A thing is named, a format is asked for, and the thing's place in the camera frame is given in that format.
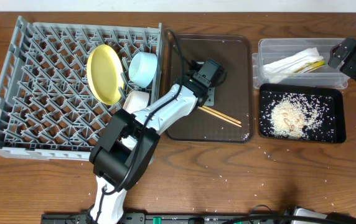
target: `wood grain surface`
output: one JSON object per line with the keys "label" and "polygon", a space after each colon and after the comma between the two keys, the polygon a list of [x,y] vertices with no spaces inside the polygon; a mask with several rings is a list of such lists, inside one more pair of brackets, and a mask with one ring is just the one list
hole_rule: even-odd
{"label": "wood grain surface", "polygon": [[[11,13],[0,12],[0,72],[18,15],[29,22],[157,27],[180,34],[262,38],[355,37],[356,14],[311,13]],[[171,141],[128,192],[124,207],[149,213],[247,213],[297,204],[356,215],[356,83],[343,91],[347,140],[322,144],[261,138],[247,144]],[[255,91],[255,114],[258,92]],[[0,157],[0,223],[39,223],[43,213],[74,213],[95,201],[92,164]]]}

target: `wooden chopsticks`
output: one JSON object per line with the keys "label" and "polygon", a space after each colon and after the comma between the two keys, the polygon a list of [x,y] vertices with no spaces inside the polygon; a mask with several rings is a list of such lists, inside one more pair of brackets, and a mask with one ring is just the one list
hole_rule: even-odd
{"label": "wooden chopsticks", "polygon": [[211,109],[208,106],[199,106],[199,109],[204,111],[204,112],[206,112],[206,113],[208,113],[208,114],[216,116],[216,117],[218,117],[218,118],[220,118],[220,119],[222,119],[222,120],[224,120],[226,122],[229,122],[229,123],[234,124],[234,125],[236,125],[238,127],[241,127],[241,121],[238,121],[235,118],[231,118],[228,115],[223,114],[223,113],[221,113],[219,111]]}

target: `white wall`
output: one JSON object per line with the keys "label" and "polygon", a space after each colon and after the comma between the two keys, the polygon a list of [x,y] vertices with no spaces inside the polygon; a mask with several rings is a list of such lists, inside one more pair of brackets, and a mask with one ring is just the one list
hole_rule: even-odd
{"label": "white wall", "polygon": [[356,0],[0,0],[0,11],[356,12]]}

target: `dish rack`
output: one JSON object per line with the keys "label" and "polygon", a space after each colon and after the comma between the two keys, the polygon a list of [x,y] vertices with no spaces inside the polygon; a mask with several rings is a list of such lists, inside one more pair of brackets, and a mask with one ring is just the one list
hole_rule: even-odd
{"label": "dish rack", "polygon": [[[162,24],[158,28],[28,23],[19,16],[0,76],[0,156],[88,160],[91,149],[132,90],[159,98]],[[121,59],[121,99],[108,106],[91,93],[87,60],[100,44]],[[128,80],[138,52],[157,55],[151,88]]]}

